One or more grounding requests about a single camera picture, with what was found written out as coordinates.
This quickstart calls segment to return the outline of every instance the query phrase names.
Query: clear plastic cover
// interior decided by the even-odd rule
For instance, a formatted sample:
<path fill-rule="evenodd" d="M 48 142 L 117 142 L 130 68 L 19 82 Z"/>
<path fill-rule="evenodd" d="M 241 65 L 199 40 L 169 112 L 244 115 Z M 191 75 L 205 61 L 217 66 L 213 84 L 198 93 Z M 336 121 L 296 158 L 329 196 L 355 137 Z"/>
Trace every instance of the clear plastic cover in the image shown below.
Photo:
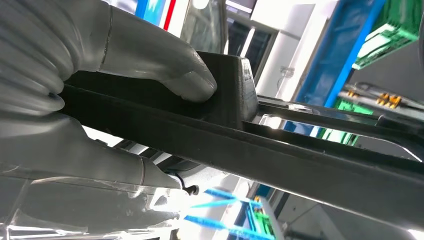
<path fill-rule="evenodd" d="M 188 197 L 0 163 L 0 240 L 151 239 L 179 227 Z"/>

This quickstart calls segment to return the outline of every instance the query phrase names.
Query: white panel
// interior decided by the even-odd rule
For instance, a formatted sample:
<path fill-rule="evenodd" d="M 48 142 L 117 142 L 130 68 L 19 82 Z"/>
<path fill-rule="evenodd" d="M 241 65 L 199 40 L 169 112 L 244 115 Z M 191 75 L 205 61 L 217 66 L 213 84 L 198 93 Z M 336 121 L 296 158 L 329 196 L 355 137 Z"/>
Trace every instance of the white panel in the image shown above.
<path fill-rule="evenodd" d="M 171 0 L 165 0 L 165 5 L 163 6 L 162 16 L 160 17 L 159 28 L 163 29 L 165 21 L 167 19 L 168 10 L 170 9 Z"/>
<path fill-rule="evenodd" d="M 307 65 L 313 56 L 321 33 L 325 27 L 327 19 L 331 16 L 336 2 L 324 2 L 317 4 L 307 23 L 299 45 L 290 62 L 289 68 L 293 69 L 291 77 L 285 77 L 279 87 L 276 98 L 284 101 L 291 101 L 293 94 L 300 81 L 303 80 L 307 72 Z"/>
<path fill-rule="evenodd" d="M 169 23 L 168 32 L 177 36 L 181 36 L 184 20 L 186 18 L 187 9 L 190 0 L 177 0 L 173 9 L 171 21 Z"/>
<path fill-rule="evenodd" d="M 277 95 L 282 78 L 280 68 L 290 65 L 298 44 L 299 40 L 278 33 L 256 86 L 257 94 L 271 98 Z"/>
<path fill-rule="evenodd" d="M 292 5 L 286 21 L 282 21 L 279 29 L 291 33 L 292 35 L 302 37 L 306 25 L 314 10 L 315 4 L 295 4 Z"/>
<path fill-rule="evenodd" d="M 250 19 L 280 29 L 289 19 L 292 6 L 284 0 L 257 0 Z"/>

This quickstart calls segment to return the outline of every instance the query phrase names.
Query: metal frame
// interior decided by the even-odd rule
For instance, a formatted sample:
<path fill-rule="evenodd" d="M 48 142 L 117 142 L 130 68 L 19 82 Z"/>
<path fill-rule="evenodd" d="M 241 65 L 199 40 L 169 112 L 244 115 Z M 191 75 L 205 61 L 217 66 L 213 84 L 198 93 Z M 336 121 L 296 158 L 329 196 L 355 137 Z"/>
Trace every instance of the metal frame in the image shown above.
<path fill-rule="evenodd" d="M 234 129 L 68 85 L 62 97 L 63 112 L 88 127 L 398 228 L 424 230 L 424 165 L 419 162 L 247 121 L 242 130 Z M 261 101 L 259 109 L 259 115 L 274 112 L 376 138 L 405 134 L 374 127 L 369 116 L 329 108 L 310 107 L 305 113 L 299 104 Z"/>
<path fill-rule="evenodd" d="M 268 57 L 270 56 L 271 50 L 272 50 L 272 48 L 274 46 L 274 43 L 275 43 L 275 41 L 277 39 L 277 35 L 278 35 L 278 33 L 280 31 L 278 29 L 272 28 L 272 27 L 267 26 L 265 24 L 262 24 L 260 22 L 253 21 L 253 20 L 250 20 L 249 18 L 240 16 L 237 13 L 234 13 L 232 11 L 226 10 L 226 13 L 227 13 L 226 14 L 227 18 L 234 19 L 235 21 L 237 21 L 239 23 L 242 23 L 242 24 L 244 24 L 246 26 L 249 26 L 251 28 L 255 28 L 255 29 L 258 29 L 260 31 L 263 31 L 263 32 L 266 32 L 266 33 L 271 34 L 271 37 L 269 38 L 269 42 L 268 42 L 268 44 L 267 44 L 267 46 L 265 48 L 265 51 L 263 52 L 262 59 L 259 62 L 259 66 L 257 68 L 256 75 L 253 76 L 254 77 L 254 83 L 256 85 L 258 83 L 258 81 L 259 81 L 259 78 L 260 78 L 260 76 L 262 74 L 262 71 L 264 70 L 265 63 L 268 61 Z M 283 34 L 289 36 L 289 37 L 292 37 L 292 38 L 295 38 L 295 39 L 299 39 L 299 40 L 301 39 L 300 37 L 294 36 L 294 35 L 292 35 L 292 34 L 290 34 L 288 32 L 285 32 L 285 31 L 281 31 L 281 32 Z"/>

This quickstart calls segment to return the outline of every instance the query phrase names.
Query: white wall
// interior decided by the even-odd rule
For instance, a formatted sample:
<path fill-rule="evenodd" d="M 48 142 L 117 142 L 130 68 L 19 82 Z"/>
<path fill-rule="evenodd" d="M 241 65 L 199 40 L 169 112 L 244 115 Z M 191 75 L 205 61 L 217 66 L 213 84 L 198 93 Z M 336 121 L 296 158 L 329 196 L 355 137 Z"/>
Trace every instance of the white wall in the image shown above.
<path fill-rule="evenodd" d="M 290 65 L 298 44 L 298 39 L 278 33 L 256 86 L 258 95 L 272 98 L 277 95 L 278 82 L 282 78 L 280 67 Z"/>
<path fill-rule="evenodd" d="M 282 81 L 280 68 L 289 67 L 315 5 L 278 1 L 270 7 L 269 3 L 258 1 L 251 19 L 280 29 L 256 86 L 259 95 L 274 98 Z"/>

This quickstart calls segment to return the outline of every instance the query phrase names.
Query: blue panel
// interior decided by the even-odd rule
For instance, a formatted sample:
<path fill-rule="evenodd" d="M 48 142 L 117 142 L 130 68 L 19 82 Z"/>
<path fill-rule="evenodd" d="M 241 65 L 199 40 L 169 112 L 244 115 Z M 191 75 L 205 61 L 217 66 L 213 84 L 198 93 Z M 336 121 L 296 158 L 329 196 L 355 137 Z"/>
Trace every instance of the blue panel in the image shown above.
<path fill-rule="evenodd" d="M 340 0 L 312 60 L 296 102 L 332 107 L 365 38 L 386 0 Z M 309 135 L 313 126 L 287 124 L 285 130 Z"/>
<path fill-rule="evenodd" d="M 142 19 L 145 16 L 148 1 L 149 0 L 138 0 L 134 15 Z"/>
<path fill-rule="evenodd" d="M 230 235 L 241 237 L 244 239 L 249 239 L 249 240 L 275 240 L 276 239 L 272 235 L 255 232 L 253 230 L 246 229 L 240 226 L 226 225 L 222 222 L 219 222 L 217 220 L 213 220 L 210 218 L 187 215 L 184 219 L 192 223 L 196 223 L 208 228 L 213 228 L 217 230 L 225 229 L 225 230 L 228 230 L 228 233 Z"/>
<path fill-rule="evenodd" d="M 143 19 L 151 24 L 159 26 L 165 3 L 166 0 L 148 0 Z"/>
<path fill-rule="evenodd" d="M 159 26 L 166 2 L 166 0 L 139 0 L 134 15 Z"/>

